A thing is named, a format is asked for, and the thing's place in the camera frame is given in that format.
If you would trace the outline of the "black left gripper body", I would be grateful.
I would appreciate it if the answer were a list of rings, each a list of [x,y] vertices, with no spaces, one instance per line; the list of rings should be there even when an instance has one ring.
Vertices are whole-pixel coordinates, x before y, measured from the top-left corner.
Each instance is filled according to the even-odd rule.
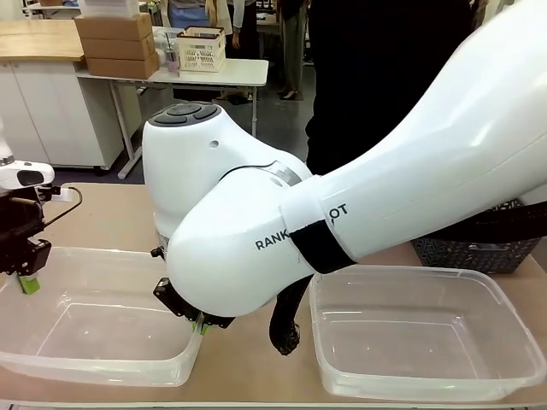
[[[46,242],[31,237],[44,229],[44,212],[34,187],[5,191],[1,195],[1,256],[46,253]]]

